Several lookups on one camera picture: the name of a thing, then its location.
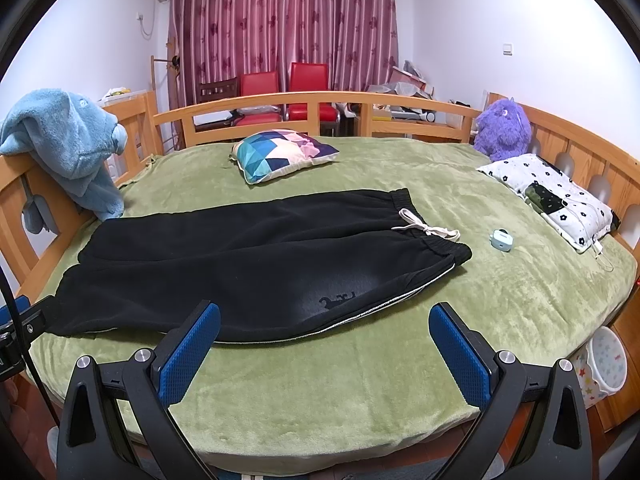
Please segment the black pants with white stripe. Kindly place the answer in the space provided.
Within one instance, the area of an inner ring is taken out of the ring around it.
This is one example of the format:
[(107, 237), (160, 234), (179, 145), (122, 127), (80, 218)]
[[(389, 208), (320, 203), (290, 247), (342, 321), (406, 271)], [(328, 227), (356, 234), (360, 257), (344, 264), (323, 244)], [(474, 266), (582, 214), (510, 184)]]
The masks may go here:
[(179, 327), (207, 300), (227, 344), (318, 334), (397, 304), (471, 258), (410, 193), (299, 195), (101, 223), (44, 315), (58, 336)]

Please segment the star-pattern laundry basket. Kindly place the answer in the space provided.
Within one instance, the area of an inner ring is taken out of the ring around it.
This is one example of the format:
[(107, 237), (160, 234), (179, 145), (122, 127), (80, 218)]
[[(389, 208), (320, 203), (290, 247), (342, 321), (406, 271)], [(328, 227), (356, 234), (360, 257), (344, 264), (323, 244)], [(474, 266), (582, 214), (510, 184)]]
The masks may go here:
[(620, 338), (610, 328), (599, 327), (571, 357), (584, 399), (591, 408), (607, 396), (614, 396), (627, 378), (626, 353)]

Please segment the green fleece bed blanket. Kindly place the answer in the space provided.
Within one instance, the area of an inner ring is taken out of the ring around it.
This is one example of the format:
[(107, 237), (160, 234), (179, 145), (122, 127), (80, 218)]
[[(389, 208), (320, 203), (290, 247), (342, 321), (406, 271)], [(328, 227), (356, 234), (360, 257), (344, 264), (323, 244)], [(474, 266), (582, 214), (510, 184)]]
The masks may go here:
[(474, 417), (428, 331), (446, 301), (527, 363), (569, 356), (627, 299), (636, 259), (571, 245), (459, 143), (341, 138), (260, 185), (227, 144), (154, 158), (125, 212), (80, 229), (32, 345), (66, 395), (81, 356), (156, 346), (203, 301), (221, 329), (171, 415), (209, 465), (290, 476), (382, 456)]

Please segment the light blue plush blanket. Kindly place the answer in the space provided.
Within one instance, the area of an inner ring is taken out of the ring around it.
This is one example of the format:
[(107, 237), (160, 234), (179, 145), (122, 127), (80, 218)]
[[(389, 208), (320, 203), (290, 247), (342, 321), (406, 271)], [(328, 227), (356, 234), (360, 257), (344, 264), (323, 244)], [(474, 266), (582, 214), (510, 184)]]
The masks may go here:
[(79, 207), (101, 221), (124, 213), (124, 199), (105, 161), (121, 155), (127, 141), (115, 115), (62, 89), (25, 94), (1, 125), (2, 155), (29, 154)]

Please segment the small light blue case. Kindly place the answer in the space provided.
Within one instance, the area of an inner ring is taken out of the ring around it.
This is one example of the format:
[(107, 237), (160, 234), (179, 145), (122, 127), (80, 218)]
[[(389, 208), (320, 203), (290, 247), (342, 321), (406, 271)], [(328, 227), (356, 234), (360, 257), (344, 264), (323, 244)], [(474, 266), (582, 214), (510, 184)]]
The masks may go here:
[(496, 229), (489, 235), (489, 241), (500, 252), (510, 252), (514, 246), (513, 236), (505, 229)]

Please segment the white black-flower pillow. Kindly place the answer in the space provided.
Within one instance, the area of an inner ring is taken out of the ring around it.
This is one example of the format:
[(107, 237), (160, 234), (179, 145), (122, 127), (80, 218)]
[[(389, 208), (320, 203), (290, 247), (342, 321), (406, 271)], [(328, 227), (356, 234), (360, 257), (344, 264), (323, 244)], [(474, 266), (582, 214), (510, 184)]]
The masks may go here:
[(477, 170), (532, 206), (580, 254), (620, 224), (611, 207), (535, 154), (498, 160)]

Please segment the colourful geometric pillow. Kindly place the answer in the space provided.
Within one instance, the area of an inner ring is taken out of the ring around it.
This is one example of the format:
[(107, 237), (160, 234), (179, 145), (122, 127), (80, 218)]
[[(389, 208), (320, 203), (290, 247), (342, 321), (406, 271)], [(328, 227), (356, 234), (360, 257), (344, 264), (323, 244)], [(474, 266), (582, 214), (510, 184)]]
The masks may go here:
[(230, 159), (248, 185), (258, 185), (288, 174), (335, 162), (340, 151), (307, 133), (272, 129), (236, 142)]

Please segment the dark wooden chair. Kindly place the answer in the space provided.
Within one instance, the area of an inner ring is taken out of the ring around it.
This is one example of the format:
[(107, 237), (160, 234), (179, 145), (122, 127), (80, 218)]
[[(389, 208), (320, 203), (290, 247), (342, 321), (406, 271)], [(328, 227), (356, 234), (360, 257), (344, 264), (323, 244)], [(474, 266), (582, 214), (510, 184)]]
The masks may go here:
[[(231, 99), (239, 95), (239, 79), (234, 77), (216, 82), (206, 82), (198, 85), (196, 92), (196, 102), (198, 104)], [(220, 129), (231, 127), (239, 114), (234, 110), (223, 110), (201, 114), (193, 118), (195, 129), (204, 131), (209, 129)]]

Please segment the purple plush toy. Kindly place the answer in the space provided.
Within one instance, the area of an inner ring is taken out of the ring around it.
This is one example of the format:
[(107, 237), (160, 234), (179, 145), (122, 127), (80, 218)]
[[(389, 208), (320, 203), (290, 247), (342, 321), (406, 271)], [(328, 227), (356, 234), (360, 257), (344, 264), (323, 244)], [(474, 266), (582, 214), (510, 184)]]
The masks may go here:
[(492, 162), (523, 155), (532, 142), (532, 127), (514, 99), (500, 99), (477, 117), (474, 148)]

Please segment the maroon floral curtain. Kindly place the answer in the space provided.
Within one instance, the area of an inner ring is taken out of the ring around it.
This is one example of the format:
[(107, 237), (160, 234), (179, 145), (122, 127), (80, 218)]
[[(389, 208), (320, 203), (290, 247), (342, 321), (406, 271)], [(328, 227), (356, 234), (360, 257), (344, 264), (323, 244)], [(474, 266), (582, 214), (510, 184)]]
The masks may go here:
[(398, 63), (396, 0), (169, 0), (172, 108), (200, 84), (275, 72), (288, 88), (295, 62), (328, 66), (332, 90), (363, 91)]

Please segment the right red chair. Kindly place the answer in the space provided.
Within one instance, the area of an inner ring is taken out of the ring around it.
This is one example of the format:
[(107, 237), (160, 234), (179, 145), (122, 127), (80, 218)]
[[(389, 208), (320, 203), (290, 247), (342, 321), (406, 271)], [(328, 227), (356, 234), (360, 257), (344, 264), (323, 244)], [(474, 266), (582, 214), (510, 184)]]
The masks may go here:
[[(293, 62), (291, 65), (291, 92), (326, 92), (329, 90), (329, 65)], [(338, 122), (337, 109), (330, 103), (319, 105), (320, 122)], [(288, 120), (306, 120), (307, 107), (303, 103), (288, 104)]]

